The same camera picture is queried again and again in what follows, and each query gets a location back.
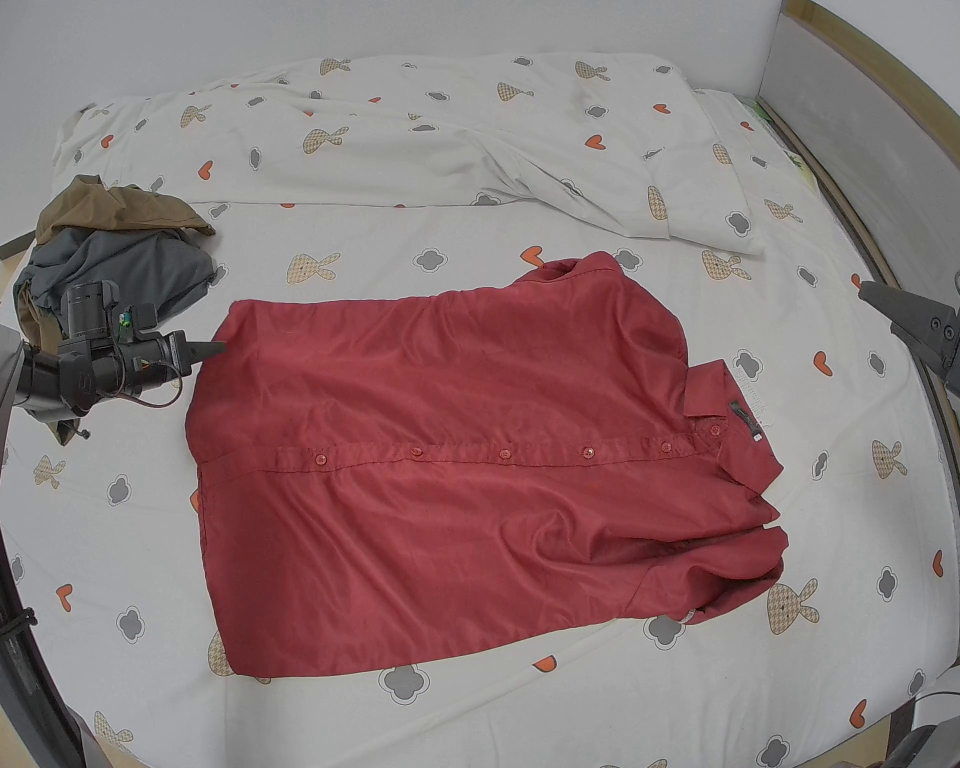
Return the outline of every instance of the orange heart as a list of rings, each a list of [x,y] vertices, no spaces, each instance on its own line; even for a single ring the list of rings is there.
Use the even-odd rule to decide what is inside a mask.
[[[520,254],[520,258],[527,262],[527,264],[533,264],[535,267],[542,267],[543,259],[540,258],[541,253],[543,253],[543,248],[540,246],[530,246],[530,248],[526,249],[526,251]]]
[[[813,367],[824,376],[833,376],[833,369],[827,365],[827,353],[824,351],[813,355]]]
[[[63,606],[63,609],[70,613],[72,611],[72,606],[67,601],[67,597],[73,592],[72,584],[64,584],[62,587],[57,587],[57,596],[60,599],[60,604]]]
[[[867,700],[861,699],[860,703],[853,708],[853,712],[850,713],[850,724],[857,729],[863,728],[867,725],[867,721],[863,719],[863,710],[867,708]]]
[[[540,661],[535,661],[534,666],[538,668],[540,672],[553,672],[557,668],[557,657],[547,656]]]

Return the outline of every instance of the size tag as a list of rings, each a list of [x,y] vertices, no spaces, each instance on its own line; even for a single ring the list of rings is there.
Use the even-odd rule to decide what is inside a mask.
[[[747,405],[749,405],[750,410],[754,412],[756,423],[762,427],[773,426],[773,414],[770,409],[767,408],[767,404],[763,402],[760,395],[756,393],[756,389],[754,389],[754,385],[750,379],[747,378],[747,374],[744,373],[743,369],[739,366],[733,366],[732,374],[736,386],[740,388],[740,392],[743,393],[743,398],[747,401]]]

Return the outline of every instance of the red shirt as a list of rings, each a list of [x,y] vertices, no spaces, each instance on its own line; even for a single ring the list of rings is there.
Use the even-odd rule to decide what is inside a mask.
[[[760,595],[780,473],[722,361],[604,252],[502,288],[238,301],[186,420],[243,675],[339,675]]]

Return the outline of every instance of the motor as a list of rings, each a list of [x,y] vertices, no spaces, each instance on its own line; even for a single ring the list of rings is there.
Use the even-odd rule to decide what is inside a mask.
[[[166,336],[148,330],[156,326],[156,308],[149,303],[120,313],[114,335],[110,318],[119,300],[119,289],[109,280],[71,286],[61,303],[68,337],[57,345],[56,355],[23,343],[13,404],[43,422],[86,416],[98,402],[112,397],[166,407],[180,397],[182,387],[161,405],[139,396],[174,379],[182,384],[195,364],[226,347],[222,342],[188,342],[181,330]]]

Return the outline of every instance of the bed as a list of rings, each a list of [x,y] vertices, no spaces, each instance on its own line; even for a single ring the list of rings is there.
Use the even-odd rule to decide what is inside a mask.
[[[955,460],[929,382],[858,299],[870,266],[762,110],[639,55],[317,59],[92,105],[58,141],[55,186],[75,173],[177,195],[216,227],[210,291],[171,324],[195,339],[238,299],[426,296],[611,253],[680,319],[691,365],[726,361],[784,466],[764,498],[790,538],[780,583],[704,624],[616,619],[245,678],[204,585],[194,380],[165,411],[100,407],[66,447],[17,411],[0,486],[12,573],[63,699],[113,747],[203,768],[788,768],[956,658]],[[15,327],[11,302],[0,323]]]

